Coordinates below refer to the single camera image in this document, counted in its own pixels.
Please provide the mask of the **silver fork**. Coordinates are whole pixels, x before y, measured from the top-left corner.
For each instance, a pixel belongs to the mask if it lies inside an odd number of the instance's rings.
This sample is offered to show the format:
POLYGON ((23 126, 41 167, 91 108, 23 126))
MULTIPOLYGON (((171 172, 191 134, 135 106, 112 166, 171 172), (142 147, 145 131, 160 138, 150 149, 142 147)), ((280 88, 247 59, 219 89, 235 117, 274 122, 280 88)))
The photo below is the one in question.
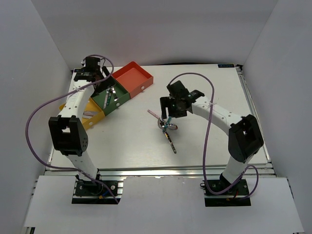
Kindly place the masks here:
POLYGON ((108 92, 108 98, 107 101, 110 102, 111 98, 112 98, 112 94, 113 94, 113 88, 110 87, 109 92, 108 92))

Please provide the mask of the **pink handled fork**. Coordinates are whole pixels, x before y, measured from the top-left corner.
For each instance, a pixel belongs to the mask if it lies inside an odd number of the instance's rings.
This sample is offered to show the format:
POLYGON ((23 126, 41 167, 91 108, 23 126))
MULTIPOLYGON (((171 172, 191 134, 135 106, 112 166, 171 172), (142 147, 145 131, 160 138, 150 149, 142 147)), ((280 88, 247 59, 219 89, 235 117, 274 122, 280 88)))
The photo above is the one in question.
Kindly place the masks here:
POLYGON ((106 105, 107 105, 107 100, 108 100, 108 97, 110 95, 110 89, 107 89, 106 90, 106 93, 105 93, 105 99, 104 99, 104 103, 103 103, 103 109, 105 109, 106 105))

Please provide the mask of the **green handled spoon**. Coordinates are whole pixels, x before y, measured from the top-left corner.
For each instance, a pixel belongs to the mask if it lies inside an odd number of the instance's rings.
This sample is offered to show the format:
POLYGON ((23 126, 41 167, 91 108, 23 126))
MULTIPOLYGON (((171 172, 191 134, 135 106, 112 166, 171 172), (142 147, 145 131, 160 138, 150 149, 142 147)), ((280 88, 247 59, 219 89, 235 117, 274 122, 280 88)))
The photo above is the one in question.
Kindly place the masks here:
POLYGON ((163 130, 162 130, 163 132, 167 131, 167 129, 168 129, 169 125, 170 125, 171 120, 172 120, 172 117, 168 117, 168 119, 166 121, 164 121, 164 127, 163 127, 163 130))

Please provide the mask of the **silver fork bent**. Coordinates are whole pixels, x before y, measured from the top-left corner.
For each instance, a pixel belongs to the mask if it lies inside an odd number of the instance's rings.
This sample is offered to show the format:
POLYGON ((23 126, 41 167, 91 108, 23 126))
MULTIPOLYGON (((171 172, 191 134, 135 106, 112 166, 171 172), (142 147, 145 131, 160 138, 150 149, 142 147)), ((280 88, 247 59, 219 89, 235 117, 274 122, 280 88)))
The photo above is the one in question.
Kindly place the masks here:
POLYGON ((118 97, 117 97, 117 93, 116 93, 114 87, 111 87, 111 93, 112 93, 112 95, 113 95, 113 97, 114 97, 114 101, 117 101, 117 100, 118 100, 118 97))

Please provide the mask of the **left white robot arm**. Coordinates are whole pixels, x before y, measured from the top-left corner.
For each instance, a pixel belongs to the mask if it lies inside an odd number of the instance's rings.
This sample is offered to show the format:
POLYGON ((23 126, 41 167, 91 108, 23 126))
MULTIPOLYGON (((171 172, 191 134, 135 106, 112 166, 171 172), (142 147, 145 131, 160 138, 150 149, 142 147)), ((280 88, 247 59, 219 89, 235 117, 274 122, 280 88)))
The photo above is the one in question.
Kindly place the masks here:
POLYGON ((111 60, 101 55, 89 55, 82 60, 83 67, 72 76, 69 95, 57 117, 48 121, 54 149, 59 151, 74 166, 78 178, 87 180, 86 189, 94 195, 103 189, 103 182, 97 179, 98 169, 87 152, 88 135, 82 124, 85 107, 91 96, 108 88, 111 71, 100 65, 111 60))

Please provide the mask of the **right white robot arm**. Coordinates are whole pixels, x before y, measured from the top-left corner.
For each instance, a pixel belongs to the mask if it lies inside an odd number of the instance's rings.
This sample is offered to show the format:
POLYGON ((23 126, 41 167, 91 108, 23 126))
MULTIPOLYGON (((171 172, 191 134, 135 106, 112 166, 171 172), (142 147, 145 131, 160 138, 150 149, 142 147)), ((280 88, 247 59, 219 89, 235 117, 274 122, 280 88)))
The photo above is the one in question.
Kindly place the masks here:
POLYGON ((219 180, 221 191, 232 194, 248 163, 264 145, 256 117, 240 116, 213 104, 204 93, 190 92, 181 81, 168 85, 167 89, 169 95, 160 98, 163 119, 185 117, 189 112, 208 120, 228 136, 230 159, 219 180))

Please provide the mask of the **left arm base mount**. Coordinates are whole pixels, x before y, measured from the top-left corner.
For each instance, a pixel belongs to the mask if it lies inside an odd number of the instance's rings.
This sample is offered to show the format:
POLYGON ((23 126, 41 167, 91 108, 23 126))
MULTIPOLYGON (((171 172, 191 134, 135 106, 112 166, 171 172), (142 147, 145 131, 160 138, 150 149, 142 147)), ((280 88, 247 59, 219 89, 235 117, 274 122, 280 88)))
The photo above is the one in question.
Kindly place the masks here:
POLYGON ((120 202, 121 199, 121 192, 119 191, 121 188, 121 181, 100 180, 99 176, 97 179, 109 188, 113 196, 102 184, 82 180, 76 175, 72 204, 117 205, 116 200, 120 202))

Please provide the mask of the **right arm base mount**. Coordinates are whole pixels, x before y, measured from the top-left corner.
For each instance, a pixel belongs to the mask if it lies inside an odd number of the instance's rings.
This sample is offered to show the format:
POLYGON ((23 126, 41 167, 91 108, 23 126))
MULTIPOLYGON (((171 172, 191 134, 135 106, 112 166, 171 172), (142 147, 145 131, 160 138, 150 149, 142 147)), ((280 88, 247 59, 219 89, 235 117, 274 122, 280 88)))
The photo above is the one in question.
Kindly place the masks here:
POLYGON ((245 179, 240 180, 236 185, 228 191, 214 195, 208 191, 204 182, 200 183, 200 187, 204 191, 204 201, 206 207, 247 207, 251 206, 249 197, 249 188, 245 179))

